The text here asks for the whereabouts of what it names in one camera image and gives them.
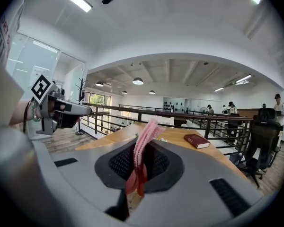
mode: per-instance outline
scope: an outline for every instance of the chair headrest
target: chair headrest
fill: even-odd
[[[260,108],[257,118],[260,121],[276,121],[276,112],[273,108]]]

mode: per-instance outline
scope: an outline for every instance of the white t-shirt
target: white t-shirt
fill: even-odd
[[[0,126],[8,125],[23,90],[5,70],[25,0],[13,0],[0,19]]]
[[[276,111],[283,111],[283,114],[284,114],[284,104],[281,102],[279,105],[278,104],[276,104],[275,106],[274,106],[274,109],[276,110]],[[284,115],[283,116],[277,116],[276,117],[276,121],[282,126],[282,125],[284,125]]]
[[[236,107],[231,107],[231,111],[230,111],[231,114],[237,114],[238,111],[237,111],[237,108]]]

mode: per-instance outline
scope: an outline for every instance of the coat rack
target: coat rack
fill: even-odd
[[[85,96],[85,94],[84,94],[84,92],[85,92],[84,88],[86,88],[86,87],[84,87],[83,85],[84,85],[85,82],[87,82],[87,80],[83,81],[83,77],[82,77],[82,79],[79,78],[79,80],[80,80],[80,82],[81,82],[80,87],[76,85],[76,86],[78,87],[78,90],[79,90],[79,100],[76,100],[76,101],[80,104],[80,102],[84,99],[84,96]],[[81,131],[80,122],[79,122],[79,130],[78,130],[75,134],[76,134],[76,135],[82,135],[82,134],[84,134],[84,132]]]

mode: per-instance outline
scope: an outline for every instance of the red book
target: red book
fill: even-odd
[[[184,139],[197,149],[209,147],[209,141],[204,139],[202,136],[198,136],[197,134],[186,134]]]

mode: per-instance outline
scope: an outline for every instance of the pink cloth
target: pink cloth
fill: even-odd
[[[144,164],[143,153],[145,146],[165,129],[158,126],[158,121],[151,119],[141,132],[133,150],[134,170],[126,182],[126,193],[137,189],[140,196],[144,196],[144,183],[147,181],[147,172]]]

